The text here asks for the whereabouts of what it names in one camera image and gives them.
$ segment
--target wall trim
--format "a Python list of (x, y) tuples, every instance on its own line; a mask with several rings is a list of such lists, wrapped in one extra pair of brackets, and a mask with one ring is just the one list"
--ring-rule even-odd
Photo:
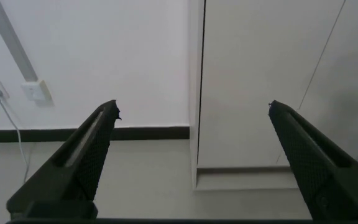
[[(75, 130), (75, 128), (21, 130), (21, 137), (23, 142), (66, 141)], [(189, 139), (189, 137), (188, 126), (139, 127), (114, 128), (111, 140), (163, 140)], [(17, 142), (16, 130), (0, 130), (0, 142)]]

